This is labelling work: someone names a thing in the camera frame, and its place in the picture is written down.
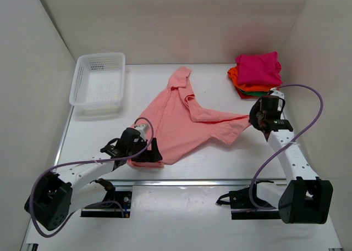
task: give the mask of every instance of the laundry basket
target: laundry basket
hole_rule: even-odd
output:
[[[88,110],[117,109],[123,98],[125,55],[98,53],[78,58],[70,104]]]

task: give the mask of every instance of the stack of folded clothes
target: stack of folded clothes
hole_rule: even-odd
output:
[[[282,83],[277,52],[240,55],[235,61],[237,66],[231,68],[227,74],[242,99],[261,97]]]

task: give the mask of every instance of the pink shirt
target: pink shirt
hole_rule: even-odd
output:
[[[140,116],[154,127],[163,160],[157,163],[129,162],[131,166],[160,168],[174,164],[210,138],[230,145],[250,124],[248,115],[218,112],[202,108],[189,82],[191,70],[181,67],[170,77],[168,85]]]

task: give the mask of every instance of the white tabletop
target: white tabletop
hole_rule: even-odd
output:
[[[166,88],[171,74],[183,65],[127,65],[124,97],[119,110],[108,115],[85,114],[74,108],[59,164],[90,159],[105,144],[120,137],[153,99]],[[227,71],[231,64],[185,65],[192,70],[190,81],[196,100],[208,109],[248,114],[253,100],[241,100]],[[133,169],[124,165],[107,179],[251,179],[273,153],[263,134],[246,129],[232,146],[209,141],[173,165],[163,169]],[[277,159],[262,172],[261,178],[284,178]]]
[[[75,108],[59,163],[95,156],[109,140],[119,137],[162,91],[181,65],[128,65],[122,107],[109,116],[84,115]],[[196,99],[205,108],[248,114],[254,101],[241,100],[227,70],[232,65],[186,65]],[[273,153],[253,127],[231,147],[208,142],[163,169],[133,169],[127,165],[110,179],[250,179]],[[284,178],[278,160],[261,177]],[[76,212],[62,232],[42,238],[29,226],[25,243],[38,251],[61,250],[309,250],[340,248],[329,218],[325,225],[286,225],[281,220],[231,220],[229,206],[217,206],[228,186],[134,186],[129,219],[86,218]]]
[[[217,206],[231,188],[138,187],[131,217],[86,218],[76,212],[53,238],[38,235],[32,225],[25,243],[37,251],[214,251],[309,250],[341,248],[329,218],[324,225],[286,225],[281,220],[231,220],[229,206]]]

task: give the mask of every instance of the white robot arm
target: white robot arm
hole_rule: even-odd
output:
[[[251,123],[263,131],[275,152],[294,138],[290,123],[283,118],[284,105],[284,94],[274,90],[270,96],[258,100],[250,114]],[[331,183],[319,178],[295,142],[277,157],[288,185],[257,183],[257,198],[278,209],[285,223],[324,224],[333,193]]]
[[[151,141],[151,150],[140,152],[148,144],[146,140],[148,129],[148,124],[128,127],[121,138],[109,141],[100,150],[100,154],[94,157],[99,160],[94,164],[74,165],[58,173],[49,171],[45,174],[39,180],[34,192],[35,219],[48,231],[55,230],[71,213],[90,204],[102,202],[109,193],[114,195],[115,187],[109,181],[98,178],[124,165],[127,162],[125,157],[132,156],[132,160],[138,162],[162,160],[156,138]],[[29,202],[28,199],[25,204],[28,213]]]

